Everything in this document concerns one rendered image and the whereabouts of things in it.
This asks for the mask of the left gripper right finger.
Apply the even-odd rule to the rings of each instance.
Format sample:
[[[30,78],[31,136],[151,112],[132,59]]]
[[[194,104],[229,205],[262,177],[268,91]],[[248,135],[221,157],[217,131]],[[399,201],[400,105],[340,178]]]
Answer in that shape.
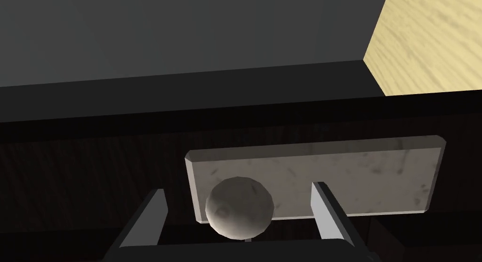
[[[354,247],[366,247],[327,184],[312,183],[311,207],[322,239],[343,239]]]

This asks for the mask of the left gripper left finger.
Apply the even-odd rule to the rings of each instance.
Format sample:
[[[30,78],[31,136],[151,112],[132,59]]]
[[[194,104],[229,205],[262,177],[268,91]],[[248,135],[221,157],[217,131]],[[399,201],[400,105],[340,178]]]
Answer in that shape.
[[[168,206],[164,190],[152,190],[121,231],[113,248],[156,245],[167,214]]]

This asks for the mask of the dark wood cabinet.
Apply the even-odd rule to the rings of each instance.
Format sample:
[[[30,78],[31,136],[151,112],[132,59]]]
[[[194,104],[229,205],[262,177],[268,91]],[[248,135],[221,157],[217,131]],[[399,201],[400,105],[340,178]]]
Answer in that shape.
[[[308,93],[319,102],[0,123],[0,262],[103,258],[148,192],[164,189],[160,244],[226,242],[194,217],[189,150],[416,135],[446,141],[421,215],[351,222],[383,262],[482,262],[482,89],[383,96],[360,61],[124,79],[226,96]]]

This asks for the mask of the grey marble round knob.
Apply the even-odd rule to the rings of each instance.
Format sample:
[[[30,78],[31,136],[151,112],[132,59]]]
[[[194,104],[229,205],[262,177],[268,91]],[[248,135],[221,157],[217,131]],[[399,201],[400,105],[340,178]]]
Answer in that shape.
[[[206,199],[205,215],[220,235],[247,240],[260,235],[272,222],[274,202],[269,191],[248,177],[218,183]]]

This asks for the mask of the grey marble drawer front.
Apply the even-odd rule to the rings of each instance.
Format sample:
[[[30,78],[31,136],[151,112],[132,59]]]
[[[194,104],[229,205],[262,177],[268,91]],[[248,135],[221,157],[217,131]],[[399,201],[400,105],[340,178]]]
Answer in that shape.
[[[418,214],[430,205],[446,142],[438,135],[191,150],[185,156],[196,221],[222,180],[242,176],[271,194],[274,220],[312,218],[324,182],[347,216]]]

